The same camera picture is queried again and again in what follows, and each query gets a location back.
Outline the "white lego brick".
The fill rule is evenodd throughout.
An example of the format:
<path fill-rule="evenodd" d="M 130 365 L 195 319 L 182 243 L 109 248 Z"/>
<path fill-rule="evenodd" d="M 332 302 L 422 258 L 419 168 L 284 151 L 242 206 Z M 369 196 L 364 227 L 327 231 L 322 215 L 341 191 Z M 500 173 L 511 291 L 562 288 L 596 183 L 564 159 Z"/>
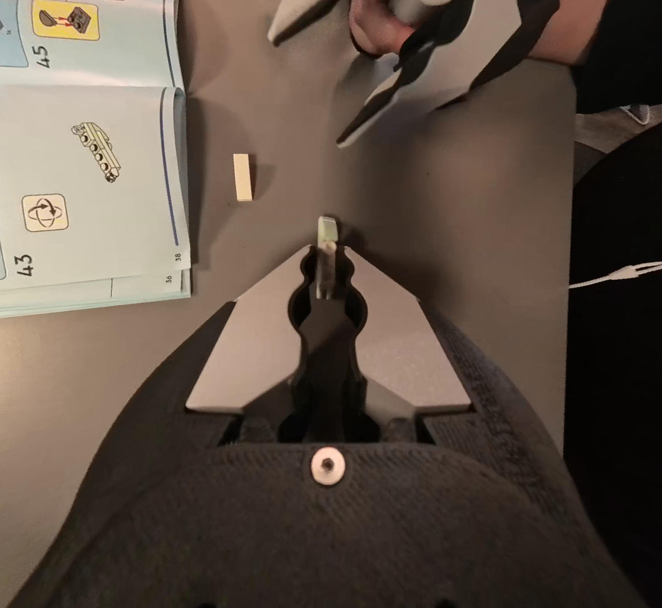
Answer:
<path fill-rule="evenodd" d="M 252 158 L 247 153 L 234 153 L 234 183 L 238 202 L 253 201 L 253 166 Z"/>

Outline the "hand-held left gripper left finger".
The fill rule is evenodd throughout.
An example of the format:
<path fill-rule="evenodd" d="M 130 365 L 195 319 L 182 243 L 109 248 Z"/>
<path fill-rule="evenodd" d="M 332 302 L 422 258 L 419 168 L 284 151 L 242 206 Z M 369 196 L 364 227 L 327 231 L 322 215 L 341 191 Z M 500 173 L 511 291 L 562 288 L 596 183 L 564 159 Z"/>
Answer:
<path fill-rule="evenodd" d="M 187 398 L 189 411 L 285 421 L 305 409 L 301 326 L 311 312 L 315 264 L 314 248 L 304 246 L 233 301 Z"/>

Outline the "person's right forearm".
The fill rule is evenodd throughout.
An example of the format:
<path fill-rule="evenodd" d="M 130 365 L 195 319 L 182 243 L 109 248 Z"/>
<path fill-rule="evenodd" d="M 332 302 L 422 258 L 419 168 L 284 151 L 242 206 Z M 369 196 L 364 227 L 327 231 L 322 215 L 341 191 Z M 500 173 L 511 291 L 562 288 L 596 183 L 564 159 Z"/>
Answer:
<path fill-rule="evenodd" d="M 661 104 L 661 0 L 560 0 L 530 57 L 569 66 L 576 112 Z"/>

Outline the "pale green lego plate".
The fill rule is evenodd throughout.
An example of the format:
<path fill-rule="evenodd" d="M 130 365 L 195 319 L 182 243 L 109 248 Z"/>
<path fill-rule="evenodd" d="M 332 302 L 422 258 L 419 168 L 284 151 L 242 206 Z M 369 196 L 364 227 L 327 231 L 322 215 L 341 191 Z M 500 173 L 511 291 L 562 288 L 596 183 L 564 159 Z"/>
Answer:
<path fill-rule="evenodd" d="M 333 217 L 320 216 L 317 228 L 315 286 L 318 300 L 332 300 L 337 283 L 338 225 Z"/>

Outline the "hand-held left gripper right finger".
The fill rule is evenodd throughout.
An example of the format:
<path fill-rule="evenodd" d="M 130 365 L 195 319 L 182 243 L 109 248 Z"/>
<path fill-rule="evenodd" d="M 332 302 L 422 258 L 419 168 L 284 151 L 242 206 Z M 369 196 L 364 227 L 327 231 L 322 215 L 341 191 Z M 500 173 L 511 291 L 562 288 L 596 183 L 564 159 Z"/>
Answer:
<path fill-rule="evenodd" d="M 358 409 L 373 421 L 468 411 L 471 398 L 419 300 L 348 246 L 342 256 Z"/>

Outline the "lego instruction booklet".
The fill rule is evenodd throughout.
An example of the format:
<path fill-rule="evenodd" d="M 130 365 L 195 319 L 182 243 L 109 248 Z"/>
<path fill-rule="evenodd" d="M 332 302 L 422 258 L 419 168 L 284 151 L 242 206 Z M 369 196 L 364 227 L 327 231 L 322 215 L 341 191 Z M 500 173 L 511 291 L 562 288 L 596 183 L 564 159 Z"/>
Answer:
<path fill-rule="evenodd" d="M 189 298 L 179 0 L 1 0 L 1 318 Z"/>

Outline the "person's right hand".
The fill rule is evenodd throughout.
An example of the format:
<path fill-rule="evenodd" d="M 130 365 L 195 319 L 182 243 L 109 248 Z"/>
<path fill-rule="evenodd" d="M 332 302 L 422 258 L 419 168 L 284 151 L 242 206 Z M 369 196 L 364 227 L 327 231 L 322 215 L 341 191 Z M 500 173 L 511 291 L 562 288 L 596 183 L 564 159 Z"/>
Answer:
<path fill-rule="evenodd" d="M 359 51 L 374 58 L 398 54 L 405 41 L 420 27 L 407 24 L 391 11 L 390 0 L 350 0 L 348 22 Z"/>

